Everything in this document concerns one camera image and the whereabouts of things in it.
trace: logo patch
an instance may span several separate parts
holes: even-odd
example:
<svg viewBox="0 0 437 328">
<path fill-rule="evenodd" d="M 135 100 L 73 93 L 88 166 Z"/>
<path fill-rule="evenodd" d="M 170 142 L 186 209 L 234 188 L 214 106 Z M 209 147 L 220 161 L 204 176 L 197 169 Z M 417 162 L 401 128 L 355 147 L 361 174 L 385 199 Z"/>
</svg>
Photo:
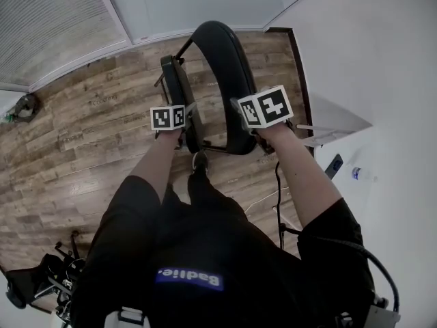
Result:
<svg viewBox="0 0 437 328">
<path fill-rule="evenodd" d="M 220 292 L 223 291 L 222 276 L 192 269 L 177 269 L 174 267 L 159 269 L 155 283 L 160 282 L 185 282 Z"/>
</svg>

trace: black clothing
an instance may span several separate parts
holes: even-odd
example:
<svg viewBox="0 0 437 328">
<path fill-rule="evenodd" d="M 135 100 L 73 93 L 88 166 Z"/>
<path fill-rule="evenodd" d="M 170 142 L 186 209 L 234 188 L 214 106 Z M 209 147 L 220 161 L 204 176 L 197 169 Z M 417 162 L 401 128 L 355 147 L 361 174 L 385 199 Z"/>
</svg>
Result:
<svg viewBox="0 0 437 328">
<path fill-rule="evenodd" d="M 152 328 L 322 327 L 373 289 L 362 255 L 303 236 L 302 260 L 280 250 L 201 170 L 188 192 L 191 206 L 171 188 L 161 206 L 143 179 L 123 181 L 74 289 L 74 328 L 103 327 L 122 306 L 143 310 Z M 302 232 L 363 244 L 344 200 Z"/>
</svg>

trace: wooden floor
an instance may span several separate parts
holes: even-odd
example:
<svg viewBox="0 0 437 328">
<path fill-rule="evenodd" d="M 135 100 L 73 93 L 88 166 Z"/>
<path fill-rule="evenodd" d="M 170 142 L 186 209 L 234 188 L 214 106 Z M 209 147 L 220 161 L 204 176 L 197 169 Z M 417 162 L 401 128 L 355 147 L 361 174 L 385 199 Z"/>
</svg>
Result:
<svg viewBox="0 0 437 328">
<path fill-rule="evenodd" d="M 239 33 L 257 88 L 283 84 L 295 124 L 306 124 L 305 108 L 290 41 L 284 33 Z M 154 140 L 150 107 L 161 105 L 160 58 L 175 54 L 185 39 L 144 46 L 96 61 L 38 91 L 43 109 L 30 124 L 0 126 L 0 265 L 5 270 L 35 266 L 73 230 L 79 251 L 89 244 L 115 190 Z M 225 143 L 223 104 L 216 80 L 199 49 L 184 55 L 189 80 L 213 144 Z M 306 131 L 298 131 L 306 137 Z M 243 208 L 274 193 L 276 156 L 256 147 L 246 156 L 208 153 L 210 180 Z M 188 202 L 189 152 L 176 152 L 171 181 Z M 287 190 L 282 213 L 299 226 Z M 252 205 L 249 219 L 274 241 L 277 194 Z M 297 254 L 287 236 L 286 250 Z"/>
</svg>

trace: phone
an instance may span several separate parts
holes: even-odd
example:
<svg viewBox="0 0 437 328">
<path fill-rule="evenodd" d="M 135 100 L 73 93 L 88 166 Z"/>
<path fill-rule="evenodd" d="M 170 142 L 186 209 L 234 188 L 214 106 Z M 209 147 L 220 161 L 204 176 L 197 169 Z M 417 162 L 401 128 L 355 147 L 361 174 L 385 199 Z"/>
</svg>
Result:
<svg viewBox="0 0 437 328">
<path fill-rule="evenodd" d="M 330 162 L 330 165 L 326 168 L 325 174 L 332 180 L 335 174 L 340 170 L 343 165 L 343 159 L 340 154 L 337 154 L 333 161 Z"/>
</svg>

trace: wall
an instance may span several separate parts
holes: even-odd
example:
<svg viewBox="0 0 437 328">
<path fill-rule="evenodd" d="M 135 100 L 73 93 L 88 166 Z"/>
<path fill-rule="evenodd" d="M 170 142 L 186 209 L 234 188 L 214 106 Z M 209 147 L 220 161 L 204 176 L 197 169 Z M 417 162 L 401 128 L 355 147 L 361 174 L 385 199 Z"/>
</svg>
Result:
<svg viewBox="0 0 437 328">
<path fill-rule="evenodd" d="M 437 0 L 301 0 L 271 24 L 294 29 L 311 103 L 341 105 L 376 127 L 379 181 L 361 223 L 399 287 L 397 327 L 437 322 L 436 13 Z M 314 123 L 329 126 L 315 108 Z"/>
<path fill-rule="evenodd" d="M 1 328 L 49 328 L 50 315 L 37 311 L 32 307 L 23 310 L 13 306 L 5 293 L 8 289 L 8 281 L 0 273 L 0 327 Z"/>
</svg>

